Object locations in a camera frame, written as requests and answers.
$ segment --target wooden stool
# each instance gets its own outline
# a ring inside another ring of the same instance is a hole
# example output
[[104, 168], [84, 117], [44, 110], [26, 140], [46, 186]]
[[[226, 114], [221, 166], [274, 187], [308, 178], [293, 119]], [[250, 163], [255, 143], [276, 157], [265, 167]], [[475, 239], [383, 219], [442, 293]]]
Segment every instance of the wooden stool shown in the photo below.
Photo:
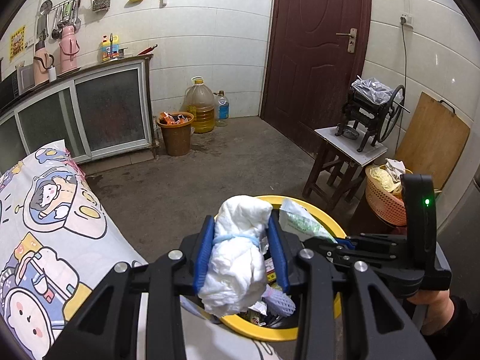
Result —
[[[315, 191], [327, 202], [326, 212], [331, 212], [344, 193], [348, 192], [345, 197], [347, 202], [352, 200], [365, 178], [363, 168], [384, 154], [387, 151], [387, 147], [376, 143], [375, 146], [367, 145], [364, 151], [358, 152], [358, 139], [362, 140], [364, 136], [364, 133], [361, 131], [359, 131], [360, 134], [356, 140], [343, 136], [336, 137], [336, 127], [320, 128], [315, 130], [315, 132], [323, 138], [323, 142], [318, 150], [302, 195], [304, 198], [308, 198], [311, 192]], [[345, 173], [341, 171], [343, 164], [347, 165]], [[360, 174], [353, 179], [359, 167], [361, 168]], [[327, 185], [333, 186], [337, 177], [341, 179], [340, 184], [330, 197], [317, 185], [318, 176], [323, 170], [330, 172]]]

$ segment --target blue label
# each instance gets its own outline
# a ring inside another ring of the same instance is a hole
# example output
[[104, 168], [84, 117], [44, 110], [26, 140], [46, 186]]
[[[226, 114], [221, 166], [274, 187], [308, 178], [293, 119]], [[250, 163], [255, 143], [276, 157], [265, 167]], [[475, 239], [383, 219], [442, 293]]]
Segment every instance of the blue label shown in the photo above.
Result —
[[229, 117], [229, 104], [220, 105], [218, 107], [218, 118], [219, 119], [228, 119]]

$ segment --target door handle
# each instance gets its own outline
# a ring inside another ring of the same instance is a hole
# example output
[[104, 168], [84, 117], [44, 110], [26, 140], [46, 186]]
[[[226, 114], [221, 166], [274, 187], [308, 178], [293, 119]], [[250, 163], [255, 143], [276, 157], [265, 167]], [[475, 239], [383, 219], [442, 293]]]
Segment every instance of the door handle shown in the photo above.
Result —
[[354, 54], [355, 53], [355, 44], [357, 42], [357, 29], [356, 28], [350, 28], [350, 33], [342, 33], [342, 32], [337, 32], [337, 36], [348, 36], [350, 38], [349, 40], [349, 45], [346, 48], [346, 50]]

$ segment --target maroon door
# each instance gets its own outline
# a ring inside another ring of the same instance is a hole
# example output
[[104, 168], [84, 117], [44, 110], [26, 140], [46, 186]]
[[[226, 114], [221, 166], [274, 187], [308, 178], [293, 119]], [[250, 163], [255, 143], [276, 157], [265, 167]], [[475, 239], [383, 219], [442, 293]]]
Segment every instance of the maroon door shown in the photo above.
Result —
[[[347, 89], [361, 74], [371, 0], [275, 0], [262, 117], [306, 152], [317, 151], [317, 128], [335, 126]], [[350, 38], [337, 32], [357, 29]]]

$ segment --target yellow cloth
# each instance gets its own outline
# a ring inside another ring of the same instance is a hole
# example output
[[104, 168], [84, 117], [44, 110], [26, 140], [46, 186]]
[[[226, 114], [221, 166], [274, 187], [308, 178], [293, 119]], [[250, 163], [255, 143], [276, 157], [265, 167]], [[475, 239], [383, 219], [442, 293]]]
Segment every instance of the yellow cloth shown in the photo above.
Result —
[[395, 188], [400, 186], [400, 183], [394, 183], [392, 176], [390, 176], [385, 169], [381, 169], [379, 166], [370, 169], [370, 175], [375, 180], [379, 181], [383, 189], [387, 192], [392, 192]]

